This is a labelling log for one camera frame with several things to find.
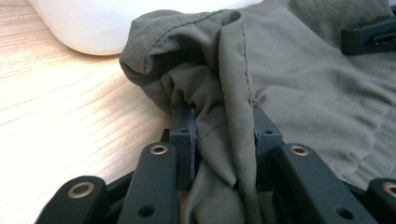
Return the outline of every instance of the wooden table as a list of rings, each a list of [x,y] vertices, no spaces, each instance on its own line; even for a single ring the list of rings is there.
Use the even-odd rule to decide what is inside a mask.
[[[119,56],[73,51],[26,0],[0,0],[0,223],[33,223],[71,178],[131,172],[169,127]]]

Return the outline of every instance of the wooden surface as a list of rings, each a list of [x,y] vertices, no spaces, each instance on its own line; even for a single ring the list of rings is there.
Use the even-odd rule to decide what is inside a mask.
[[[34,223],[66,181],[131,172],[169,127],[119,55],[62,45],[25,0],[0,0],[0,223]]]

